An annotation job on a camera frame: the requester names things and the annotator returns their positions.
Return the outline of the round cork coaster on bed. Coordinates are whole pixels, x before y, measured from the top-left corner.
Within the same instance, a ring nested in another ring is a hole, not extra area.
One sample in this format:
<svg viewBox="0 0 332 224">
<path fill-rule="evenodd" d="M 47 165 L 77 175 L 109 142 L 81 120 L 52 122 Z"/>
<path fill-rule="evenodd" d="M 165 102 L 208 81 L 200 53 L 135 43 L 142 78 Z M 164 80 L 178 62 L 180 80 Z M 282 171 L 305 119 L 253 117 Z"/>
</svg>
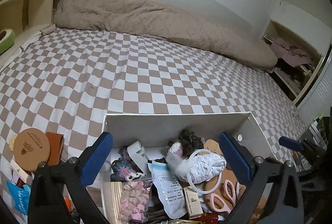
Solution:
<svg viewBox="0 0 332 224">
<path fill-rule="evenodd" d="M 35 172 L 40 162 L 50 157 L 50 143 L 45 133 L 36 128 L 23 130 L 13 144 L 16 163 L 25 171 Z"/>
</svg>

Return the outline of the white printed sachet packet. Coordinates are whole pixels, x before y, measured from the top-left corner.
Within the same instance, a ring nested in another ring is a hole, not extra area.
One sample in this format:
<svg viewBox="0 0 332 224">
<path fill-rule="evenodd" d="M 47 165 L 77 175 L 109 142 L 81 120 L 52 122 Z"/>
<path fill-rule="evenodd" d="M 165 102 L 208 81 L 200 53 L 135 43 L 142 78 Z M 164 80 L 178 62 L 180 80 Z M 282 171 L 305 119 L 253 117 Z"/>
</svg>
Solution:
<svg viewBox="0 0 332 224">
<path fill-rule="evenodd" d="M 183 189 L 177 177 L 164 163 L 150 160 L 148 168 L 166 215 L 170 219 L 183 217 L 187 213 L 187 207 Z"/>
</svg>

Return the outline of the pink scissors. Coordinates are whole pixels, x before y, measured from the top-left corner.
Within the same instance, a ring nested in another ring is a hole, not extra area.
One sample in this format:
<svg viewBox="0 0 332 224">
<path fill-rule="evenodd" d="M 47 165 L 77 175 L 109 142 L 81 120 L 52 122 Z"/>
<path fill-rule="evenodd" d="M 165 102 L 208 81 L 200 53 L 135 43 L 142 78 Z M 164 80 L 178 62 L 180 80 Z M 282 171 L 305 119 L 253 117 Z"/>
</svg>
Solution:
<svg viewBox="0 0 332 224">
<path fill-rule="evenodd" d="M 219 194 L 212 192 L 208 194 L 207 203 L 215 213 L 229 214 L 237 202 L 236 187 L 230 180 L 221 184 Z"/>
</svg>

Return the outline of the brown leather pouch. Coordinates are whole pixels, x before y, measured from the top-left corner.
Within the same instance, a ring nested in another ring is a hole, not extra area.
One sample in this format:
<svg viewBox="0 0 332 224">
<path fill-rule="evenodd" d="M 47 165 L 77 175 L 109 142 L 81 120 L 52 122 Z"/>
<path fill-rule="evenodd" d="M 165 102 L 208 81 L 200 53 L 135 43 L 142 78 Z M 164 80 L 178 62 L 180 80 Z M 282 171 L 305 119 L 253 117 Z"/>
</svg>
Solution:
<svg viewBox="0 0 332 224">
<path fill-rule="evenodd" d="M 64 137 L 62 134 L 46 132 L 46 136 L 50 143 L 50 156 L 48 158 L 48 165 L 58 165 L 60 162 Z"/>
</svg>

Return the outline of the blue wet-wipe packet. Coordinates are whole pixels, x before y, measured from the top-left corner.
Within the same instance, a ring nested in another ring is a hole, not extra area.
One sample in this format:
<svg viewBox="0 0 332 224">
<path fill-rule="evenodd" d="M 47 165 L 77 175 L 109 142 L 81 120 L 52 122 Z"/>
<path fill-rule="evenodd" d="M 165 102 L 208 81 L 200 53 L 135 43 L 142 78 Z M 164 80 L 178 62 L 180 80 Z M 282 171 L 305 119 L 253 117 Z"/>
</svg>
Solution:
<svg viewBox="0 0 332 224">
<path fill-rule="evenodd" d="M 7 181 L 6 184 L 14 200 L 15 209 L 23 215 L 28 215 L 31 187 L 24 184 L 23 188 L 20 188 L 10 181 Z"/>
</svg>

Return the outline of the bag of pink beads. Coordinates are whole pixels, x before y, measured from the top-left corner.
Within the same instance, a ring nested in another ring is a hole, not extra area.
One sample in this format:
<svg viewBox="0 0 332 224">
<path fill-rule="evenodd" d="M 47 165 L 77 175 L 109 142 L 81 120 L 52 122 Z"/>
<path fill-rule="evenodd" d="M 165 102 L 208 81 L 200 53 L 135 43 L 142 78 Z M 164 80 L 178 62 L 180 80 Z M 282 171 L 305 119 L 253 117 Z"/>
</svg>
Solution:
<svg viewBox="0 0 332 224">
<path fill-rule="evenodd" d="M 144 223 L 150 199 L 152 179 L 135 180 L 122 183 L 122 194 L 120 198 L 119 219 L 122 221 L 134 221 Z"/>
</svg>

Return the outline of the small beige cosmetic box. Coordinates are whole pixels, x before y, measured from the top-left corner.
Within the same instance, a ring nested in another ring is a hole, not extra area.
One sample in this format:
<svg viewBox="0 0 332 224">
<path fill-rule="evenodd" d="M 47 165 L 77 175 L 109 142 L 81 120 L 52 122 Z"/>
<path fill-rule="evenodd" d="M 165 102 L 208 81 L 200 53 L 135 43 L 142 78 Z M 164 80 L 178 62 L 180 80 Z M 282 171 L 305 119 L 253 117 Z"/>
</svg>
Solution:
<svg viewBox="0 0 332 224">
<path fill-rule="evenodd" d="M 201 217 L 203 215 L 203 209 L 200 204 L 198 193 L 190 187 L 185 187 L 183 189 L 183 193 L 186 201 L 189 219 Z"/>
</svg>

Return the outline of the wardrobe shelf with clothes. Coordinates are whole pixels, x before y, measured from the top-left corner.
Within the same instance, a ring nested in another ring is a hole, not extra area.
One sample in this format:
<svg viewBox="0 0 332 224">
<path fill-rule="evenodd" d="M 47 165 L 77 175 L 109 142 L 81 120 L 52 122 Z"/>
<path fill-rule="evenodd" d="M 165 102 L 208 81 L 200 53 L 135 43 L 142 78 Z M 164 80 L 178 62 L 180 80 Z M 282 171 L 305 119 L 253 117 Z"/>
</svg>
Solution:
<svg viewBox="0 0 332 224">
<path fill-rule="evenodd" d="M 274 20 L 267 25 L 262 40 L 277 57 L 270 76 L 298 106 L 319 77 L 323 55 L 298 34 Z"/>
</svg>

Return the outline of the checkered bed sheet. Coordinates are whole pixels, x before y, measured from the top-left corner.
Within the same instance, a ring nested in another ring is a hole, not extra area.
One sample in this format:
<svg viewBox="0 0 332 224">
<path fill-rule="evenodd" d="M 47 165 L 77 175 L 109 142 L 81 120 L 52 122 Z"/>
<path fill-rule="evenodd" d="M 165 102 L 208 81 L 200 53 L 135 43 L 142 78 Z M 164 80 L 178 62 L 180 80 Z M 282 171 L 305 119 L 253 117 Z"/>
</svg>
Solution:
<svg viewBox="0 0 332 224">
<path fill-rule="evenodd" d="M 116 32 L 56 29 L 1 72 L 1 197 L 9 208 L 9 143 L 27 128 L 64 136 L 62 157 L 78 156 L 102 131 L 105 114 L 250 112 L 274 156 L 298 138 L 298 110 L 265 72 L 216 53 Z"/>
</svg>

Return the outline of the wooden bedside shelf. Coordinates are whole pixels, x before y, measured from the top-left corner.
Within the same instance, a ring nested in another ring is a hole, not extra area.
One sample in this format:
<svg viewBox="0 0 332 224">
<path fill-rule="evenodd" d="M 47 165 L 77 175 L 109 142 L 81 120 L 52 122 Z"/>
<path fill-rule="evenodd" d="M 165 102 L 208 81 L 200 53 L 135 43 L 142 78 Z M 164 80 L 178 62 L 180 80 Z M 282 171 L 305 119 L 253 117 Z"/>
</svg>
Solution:
<svg viewBox="0 0 332 224">
<path fill-rule="evenodd" d="M 1 29 L 15 32 L 15 43 L 1 55 L 1 65 L 39 30 L 53 22 L 53 11 L 59 0 L 1 0 Z"/>
</svg>

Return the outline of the beige fluffy duvet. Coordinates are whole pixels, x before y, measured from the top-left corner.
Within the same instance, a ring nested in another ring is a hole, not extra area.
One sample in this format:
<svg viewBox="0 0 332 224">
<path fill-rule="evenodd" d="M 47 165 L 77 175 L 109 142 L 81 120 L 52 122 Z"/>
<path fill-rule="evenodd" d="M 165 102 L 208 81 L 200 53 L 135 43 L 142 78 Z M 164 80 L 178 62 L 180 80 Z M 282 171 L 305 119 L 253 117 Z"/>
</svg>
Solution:
<svg viewBox="0 0 332 224">
<path fill-rule="evenodd" d="M 54 23 L 59 28 L 164 39 L 219 53 L 258 70 L 272 71 L 277 63 L 264 41 L 237 26 L 149 0 L 59 0 Z"/>
</svg>

